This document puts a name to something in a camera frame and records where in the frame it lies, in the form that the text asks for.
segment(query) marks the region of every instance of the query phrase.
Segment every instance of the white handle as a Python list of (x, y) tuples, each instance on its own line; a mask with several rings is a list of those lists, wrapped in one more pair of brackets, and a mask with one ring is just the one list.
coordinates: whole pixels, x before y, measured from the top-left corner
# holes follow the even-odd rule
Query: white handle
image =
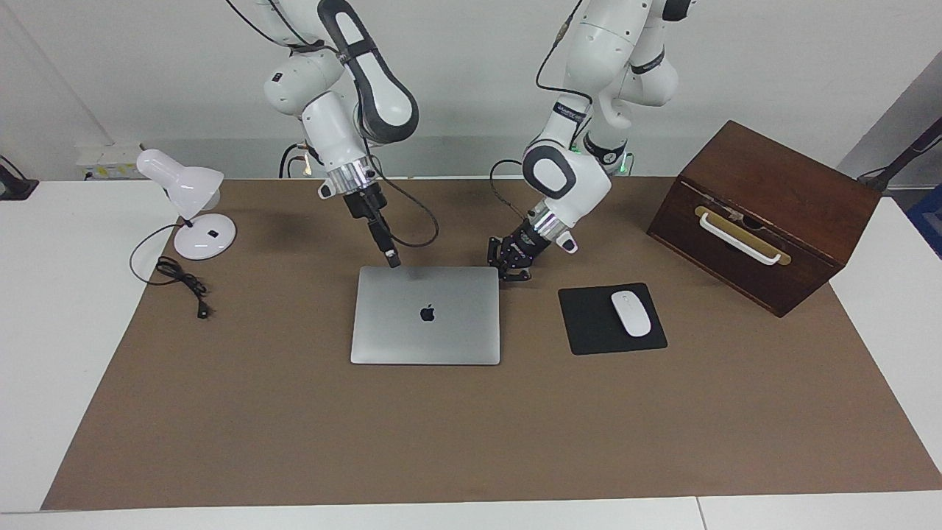
[(709, 213), (704, 213), (700, 217), (700, 226), (703, 227), (703, 229), (709, 232), (710, 234), (713, 234), (714, 236), (720, 238), (721, 240), (724, 240), (727, 243), (733, 245), (734, 247), (740, 249), (746, 256), (751, 257), (752, 259), (758, 261), (759, 263), (763, 265), (769, 265), (769, 266), (778, 263), (778, 261), (782, 259), (781, 254), (776, 254), (775, 257), (767, 257), (763, 255), (762, 253), (758, 252), (755, 248), (723, 232), (719, 227), (710, 224), (710, 222), (707, 220), (708, 216), (709, 216)]

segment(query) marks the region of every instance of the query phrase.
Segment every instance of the lamp shade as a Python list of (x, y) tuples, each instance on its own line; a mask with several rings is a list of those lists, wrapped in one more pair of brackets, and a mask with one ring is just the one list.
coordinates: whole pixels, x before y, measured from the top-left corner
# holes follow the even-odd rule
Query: lamp shade
[(171, 203), (186, 220), (200, 213), (222, 184), (222, 173), (184, 166), (157, 149), (148, 149), (138, 156), (138, 171), (167, 191)]

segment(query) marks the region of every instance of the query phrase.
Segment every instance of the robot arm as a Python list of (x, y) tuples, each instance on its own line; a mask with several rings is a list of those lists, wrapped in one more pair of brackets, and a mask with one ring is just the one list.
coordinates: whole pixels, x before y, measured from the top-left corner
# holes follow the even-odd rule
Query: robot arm
[[(418, 126), (418, 105), (386, 65), (360, 17), (346, 0), (321, 0), (316, 17), (334, 41), (336, 54), (317, 37), (310, 2), (259, 0), (268, 31), (292, 48), (291, 56), (265, 83), (265, 95), (304, 127), (308, 160), (324, 166), (322, 199), (343, 195), (350, 214), (366, 219), (373, 240), (391, 267), (400, 263), (368, 141), (386, 144), (409, 138)], [(347, 71), (358, 102), (348, 108), (330, 88)]]
[[(569, 254), (578, 250), (570, 229), (608, 194), (608, 166), (625, 150), (624, 131), (631, 122), (622, 102), (663, 105), (673, 96), (676, 71), (663, 56), (663, 22), (681, 12), (686, 16), (695, 1), (592, 0), (586, 7), (566, 63), (564, 84), (568, 91), (586, 97), (562, 95), (543, 131), (524, 153), (524, 179), (544, 199), (508, 237), (489, 241), (488, 263), (498, 268), (502, 279), (528, 280), (527, 268), (554, 242)], [(598, 121), (604, 121), (601, 130), (609, 132), (605, 136), (613, 138), (604, 138), (599, 145), (587, 134), (587, 153), (577, 153), (570, 148), (590, 107), (603, 118)], [(515, 269), (523, 271), (511, 273)]]

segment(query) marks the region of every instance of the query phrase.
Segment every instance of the white table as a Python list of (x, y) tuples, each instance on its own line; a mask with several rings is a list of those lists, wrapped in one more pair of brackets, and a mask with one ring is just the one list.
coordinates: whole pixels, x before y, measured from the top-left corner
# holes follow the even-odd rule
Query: white table
[[(128, 254), (175, 217), (151, 182), (44, 182), (0, 203), (0, 530), (942, 527), (942, 492), (35, 513), (143, 293)], [(942, 467), (942, 261), (884, 199), (831, 283)]]

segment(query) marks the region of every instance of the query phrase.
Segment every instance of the wooden box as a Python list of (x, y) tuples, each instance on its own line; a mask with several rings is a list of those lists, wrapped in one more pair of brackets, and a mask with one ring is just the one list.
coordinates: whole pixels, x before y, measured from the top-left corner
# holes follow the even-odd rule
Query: wooden box
[(648, 234), (776, 316), (844, 268), (880, 193), (728, 122)]

